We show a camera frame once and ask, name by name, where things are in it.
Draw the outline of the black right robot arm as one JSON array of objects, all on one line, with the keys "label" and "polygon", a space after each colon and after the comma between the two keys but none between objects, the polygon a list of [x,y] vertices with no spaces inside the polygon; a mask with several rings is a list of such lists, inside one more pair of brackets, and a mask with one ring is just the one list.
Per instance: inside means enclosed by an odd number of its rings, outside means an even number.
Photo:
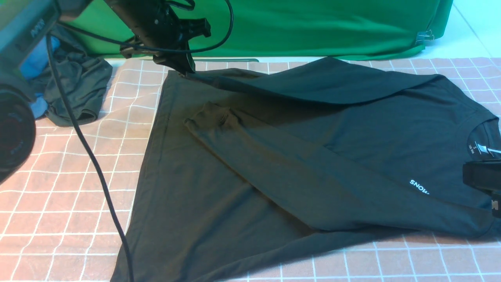
[{"label": "black right robot arm", "polygon": [[463,183],[469,187],[490,194],[491,211],[494,217],[501,217],[501,161],[488,159],[478,162],[467,162],[462,166]]}]

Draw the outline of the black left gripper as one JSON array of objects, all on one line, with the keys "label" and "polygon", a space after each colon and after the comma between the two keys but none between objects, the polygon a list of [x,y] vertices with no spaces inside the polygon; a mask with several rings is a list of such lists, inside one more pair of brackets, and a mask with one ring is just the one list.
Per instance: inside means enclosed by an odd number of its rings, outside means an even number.
[{"label": "black left gripper", "polygon": [[[134,33],[126,42],[136,46],[188,51],[190,39],[211,36],[211,25],[206,18],[180,19],[176,15],[158,16],[127,12],[121,15],[120,19]],[[196,72],[190,53],[164,53],[164,65],[182,75]]]}]

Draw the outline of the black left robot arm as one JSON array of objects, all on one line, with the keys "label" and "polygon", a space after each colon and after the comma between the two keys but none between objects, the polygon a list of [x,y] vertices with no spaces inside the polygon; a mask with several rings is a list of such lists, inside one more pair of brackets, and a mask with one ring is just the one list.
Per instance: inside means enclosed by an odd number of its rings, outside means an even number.
[{"label": "black left robot arm", "polygon": [[[89,36],[68,25],[88,5],[89,0],[8,0],[1,5],[1,182],[29,158],[36,138],[30,108],[35,95],[20,66],[55,24]],[[126,42],[114,41],[124,57],[151,54],[156,64],[181,74],[195,72],[189,40],[210,37],[211,25],[206,18],[182,19],[174,11],[193,10],[193,1],[107,0],[106,5],[134,35]]]}]

